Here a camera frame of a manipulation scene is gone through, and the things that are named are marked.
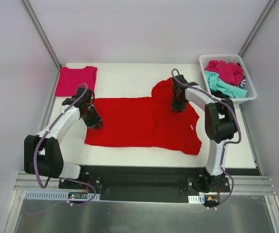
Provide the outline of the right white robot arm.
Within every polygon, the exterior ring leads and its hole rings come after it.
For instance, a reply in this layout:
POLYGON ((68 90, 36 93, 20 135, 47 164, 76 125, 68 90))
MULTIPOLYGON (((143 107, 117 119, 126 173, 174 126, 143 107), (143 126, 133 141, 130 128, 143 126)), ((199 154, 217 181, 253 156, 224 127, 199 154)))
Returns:
POLYGON ((235 133, 242 137, 231 99, 217 98, 203 90, 196 82, 187 82, 182 74, 172 76, 174 113, 185 113, 187 104, 192 102, 205 113, 205 133, 210 140, 208 161, 203 174, 192 182, 198 192, 212 192, 224 181, 224 162, 229 144, 235 133))

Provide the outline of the white plastic basket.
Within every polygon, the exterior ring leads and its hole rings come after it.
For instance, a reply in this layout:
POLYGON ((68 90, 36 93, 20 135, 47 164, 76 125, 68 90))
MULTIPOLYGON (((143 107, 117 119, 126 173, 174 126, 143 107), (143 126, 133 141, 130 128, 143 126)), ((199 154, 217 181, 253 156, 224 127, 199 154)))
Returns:
POLYGON ((246 78, 246 85, 244 86, 243 89, 247 91, 247 95, 245 98, 239 98, 239 99, 230 98, 234 104, 241 104, 247 100, 256 99, 257 93, 256 93, 255 87, 252 83, 252 80, 250 78, 250 75, 247 71, 247 68, 246 68, 242 58, 237 54, 208 54, 208 55, 201 55, 199 57, 200 67, 201 67, 201 71, 203 74, 204 82, 205 82, 206 88, 208 90, 208 93, 211 94, 211 90, 209 89, 209 85, 208 85, 208 82, 207 82, 207 79, 206 79, 206 76, 204 73, 204 71, 205 71, 204 68, 206 68, 206 66, 208 65, 208 63, 211 60, 225 61, 226 63, 234 62, 243 69, 244 76, 246 78))

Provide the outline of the red t shirt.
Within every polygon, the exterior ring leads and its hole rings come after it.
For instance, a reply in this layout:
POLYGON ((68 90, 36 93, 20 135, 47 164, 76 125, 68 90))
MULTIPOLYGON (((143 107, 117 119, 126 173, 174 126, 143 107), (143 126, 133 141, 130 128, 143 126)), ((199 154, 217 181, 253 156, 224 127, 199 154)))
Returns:
POLYGON ((188 104, 174 113, 172 78, 158 82, 150 97, 98 98, 100 130, 87 129, 85 143, 102 147, 158 147, 198 155, 202 142, 196 132, 199 115, 188 104))

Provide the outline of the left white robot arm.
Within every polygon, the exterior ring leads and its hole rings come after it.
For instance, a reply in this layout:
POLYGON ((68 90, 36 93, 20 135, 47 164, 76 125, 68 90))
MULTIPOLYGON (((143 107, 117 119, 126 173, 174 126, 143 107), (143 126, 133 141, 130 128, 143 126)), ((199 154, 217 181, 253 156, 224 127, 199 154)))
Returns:
POLYGON ((94 106, 94 91, 79 85, 74 96, 65 99, 57 116, 38 134, 24 140, 24 170, 28 174, 48 178, 68 178, 76 189, 86 185, 81 166, 63 160, 60 143, 70 128, 83 120, 86 129, 101 129, 102 118, 94 106))

